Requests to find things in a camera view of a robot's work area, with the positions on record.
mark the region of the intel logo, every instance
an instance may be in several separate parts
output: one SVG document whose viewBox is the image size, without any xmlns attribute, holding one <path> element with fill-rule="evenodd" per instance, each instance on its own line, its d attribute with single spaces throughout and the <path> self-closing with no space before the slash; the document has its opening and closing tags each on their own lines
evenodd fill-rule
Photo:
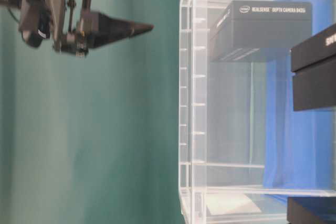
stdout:
<svg viewBox="0 0 336 224">
<path fill-rule="evenodd" d="M 248 13 L 248 12 L 250 11 L 250 9 L 251 9 L 251 7 L 249 7 L 248 5 L 244 5 L 244 6 L 241 6 L 241 7 L 239 8 L 239 11 L 240 11 L 241 13 Z"/>
</svg>

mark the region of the green backdrop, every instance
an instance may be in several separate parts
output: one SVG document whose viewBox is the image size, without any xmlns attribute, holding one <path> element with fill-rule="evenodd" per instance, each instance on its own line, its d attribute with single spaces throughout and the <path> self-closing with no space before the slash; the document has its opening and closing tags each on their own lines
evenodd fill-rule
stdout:
<svg viewBox="0 0 336 224">
<path fill-rule="evenodd" d="M 183 223 L 178 6 L 92 0 L 155 29 L 87 59 L 56 54 L 49 41 L 28 48 L 1 9 L 0 223 Z"/>
</svg>

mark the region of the transparent plastic container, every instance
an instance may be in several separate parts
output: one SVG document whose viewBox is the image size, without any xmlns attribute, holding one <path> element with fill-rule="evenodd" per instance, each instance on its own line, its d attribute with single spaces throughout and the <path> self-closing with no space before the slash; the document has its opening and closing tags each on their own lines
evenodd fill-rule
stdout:
<svg viewBox="0 0 336 224">
<path fill-rule="evenodd" d="M 180 1 L 186 223 L 287 223 L 288 196 L 336 196 L 334 110 L 294 112 L 290 72 L 290 48 L 333 24 L 334 9 L 334 0 Z M 240 16 L 252 11 L 279 16 Z"/>
</svg>

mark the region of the black box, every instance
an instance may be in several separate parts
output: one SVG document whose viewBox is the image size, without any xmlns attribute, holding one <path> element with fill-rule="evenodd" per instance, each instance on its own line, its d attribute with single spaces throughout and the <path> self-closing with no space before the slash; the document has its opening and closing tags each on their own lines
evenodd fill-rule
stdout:
<svg viewBox="0 0 336 224">
<path fill-rule="evenodd" d="M 294 110 L 336 105 L 336 25 L 291 50 Z"/>
<path fill-rule="evenodd" d="M 211 28 L 211 60 L 268 61 L 288 55 L 311 36 L 311 9 L 309 2 L 232 1 Z"/>
<path fill-rule="evenodd" d="M 336 224 L 336 197 L 289 197 L 291 224 Z"/>
</svg>

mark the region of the white paper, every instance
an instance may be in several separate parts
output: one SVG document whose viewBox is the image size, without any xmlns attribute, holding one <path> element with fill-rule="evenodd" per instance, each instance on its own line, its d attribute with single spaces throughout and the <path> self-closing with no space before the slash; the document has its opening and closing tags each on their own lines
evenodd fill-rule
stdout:
<svg viewBox="0 0 336 224">
<path fill-rule="evenodd" d="M 252 214 L 261 210 L 245 194 L 209 194 L 206 205 L 211 215 Z"/>
</svg>

